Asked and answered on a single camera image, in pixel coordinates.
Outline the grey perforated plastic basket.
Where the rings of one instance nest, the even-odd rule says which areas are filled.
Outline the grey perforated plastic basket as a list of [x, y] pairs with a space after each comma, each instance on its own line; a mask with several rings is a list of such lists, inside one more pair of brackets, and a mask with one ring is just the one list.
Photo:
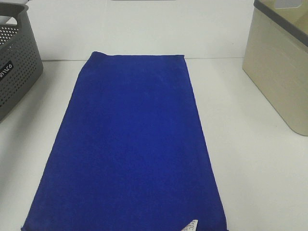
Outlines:
[[43, 72], [43, 63], [25, 4], [2, 2], [0, 15], [16, 24], [0, 25], [0, 119], [20, 102]]

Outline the white towel label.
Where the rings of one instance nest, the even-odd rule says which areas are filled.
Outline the white towel label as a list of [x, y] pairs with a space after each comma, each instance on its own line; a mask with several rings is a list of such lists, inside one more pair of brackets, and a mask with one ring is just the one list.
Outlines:
[[198, 220], [194, 219], [189, 224], [187, 224], [181, 231], [196, 231], [198, 225]]

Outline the blue towel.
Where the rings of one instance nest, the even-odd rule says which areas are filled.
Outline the blue towel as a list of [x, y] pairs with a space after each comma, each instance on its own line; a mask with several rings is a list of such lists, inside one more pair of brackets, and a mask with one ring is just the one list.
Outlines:
[[93, 52], [24, 231], [225, 231], [183, 55]]

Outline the beige plastic storage bin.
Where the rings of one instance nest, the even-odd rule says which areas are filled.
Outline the beige plastic storage bin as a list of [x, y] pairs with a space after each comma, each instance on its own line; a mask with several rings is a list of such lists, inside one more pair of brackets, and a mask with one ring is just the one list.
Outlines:
[[254, 1], [243, 70], [287, 126], [308, 134], [308, 2]]

